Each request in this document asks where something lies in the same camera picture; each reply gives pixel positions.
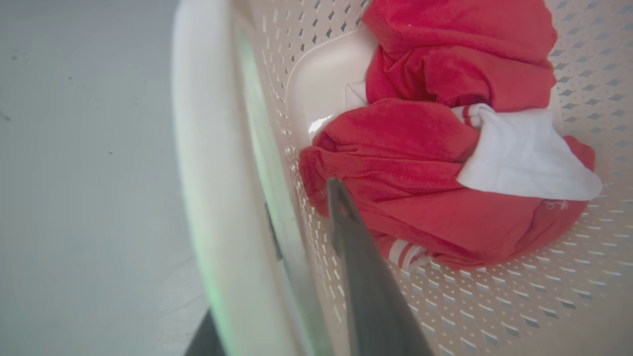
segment dark metal bar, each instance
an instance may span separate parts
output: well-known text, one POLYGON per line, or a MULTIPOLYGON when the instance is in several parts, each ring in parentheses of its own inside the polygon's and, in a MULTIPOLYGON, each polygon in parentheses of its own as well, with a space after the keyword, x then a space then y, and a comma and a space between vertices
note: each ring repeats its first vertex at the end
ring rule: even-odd
POLYGON ((352 356, 431 356, 342 181, 327 183, 332 243, 341 259, 352 356))
POLYGON ((224 356, 211 313, 205 313, 184 356, 224 356))

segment clothes pile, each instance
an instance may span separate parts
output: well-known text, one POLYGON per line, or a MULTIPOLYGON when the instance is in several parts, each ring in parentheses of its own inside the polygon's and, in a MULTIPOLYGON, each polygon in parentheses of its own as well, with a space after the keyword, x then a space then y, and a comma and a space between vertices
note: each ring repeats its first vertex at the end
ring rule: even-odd
POLYGON ((347 185, 403 269, 499 264, 560 237, 602 188, 594 151, 547 109, 557 38, 543 0, 373 0, 362 106, 302 150, 311 204, 347 185))

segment white cloth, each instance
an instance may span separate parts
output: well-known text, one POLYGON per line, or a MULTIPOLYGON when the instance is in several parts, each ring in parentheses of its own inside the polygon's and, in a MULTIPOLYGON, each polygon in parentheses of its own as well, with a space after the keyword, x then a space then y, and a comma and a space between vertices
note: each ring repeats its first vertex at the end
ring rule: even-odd
POLYGON ((365 82, 350 83, 345 86, 345 111, 367 106, 365 82))
POLYGON ((591 200, 600 178, 572 153, 553 127, 549 109, 496 113, 486 104, 451 109, 481 129, 457 181, 471 189, 556 200, 591 200))

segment perforated basket wall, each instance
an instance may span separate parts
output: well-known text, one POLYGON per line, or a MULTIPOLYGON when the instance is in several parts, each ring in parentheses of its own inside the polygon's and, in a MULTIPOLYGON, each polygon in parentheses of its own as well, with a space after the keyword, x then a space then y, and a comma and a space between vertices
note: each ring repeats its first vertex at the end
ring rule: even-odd
MULTIPOLYGON (((296 196, 320 302, 338 354, 347 351, 341 270, 327 225, 309 206, 286 103, 296 63, 311 49, 363 26, 368 0, 252 0, 256 58, 270 91, 271 125, 296 196)), ((633 4, 548 0, 558 43, 550 60, 563 130, 598 154, 603 194, 571 231, 503 265, 457 272, 431 263, 391 269, 438 355, 487 354, 566 327, 580 310, 610 303, 633 281, 633 4)), ((561 208, 552 205, 552 209, 561 208)))

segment white stripe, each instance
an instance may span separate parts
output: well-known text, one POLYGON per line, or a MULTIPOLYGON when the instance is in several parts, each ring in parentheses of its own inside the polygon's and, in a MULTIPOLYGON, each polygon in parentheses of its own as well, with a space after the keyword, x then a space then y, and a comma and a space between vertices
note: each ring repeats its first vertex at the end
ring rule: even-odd
POLYGON ((463 124, 465 124, 465 119, 462 115, 464 113, 464 107, 465 106, 458 106, 456 108, 451 108, 451 111, 455 114, 455 116, 457 116, 458 119, 460 119, 463 124))
POLYGON ((402 254, 406 245, 409 244, 405 240, 395 240, 394 244, 391 245, 391 250, 389 250, 389 260, 397 265, 398 261, 400 261, 400 254, 402 254))
POLYGON ((422 250, 422 247, 419 247, 418 245, 413 245, 413 247, 409 249, 409 251, 404 256, 404 260, 402 261, 403 270, 408 270, 411 260, 415 255, 418 254, 418 252, 420 252, 420 250, 422 250))

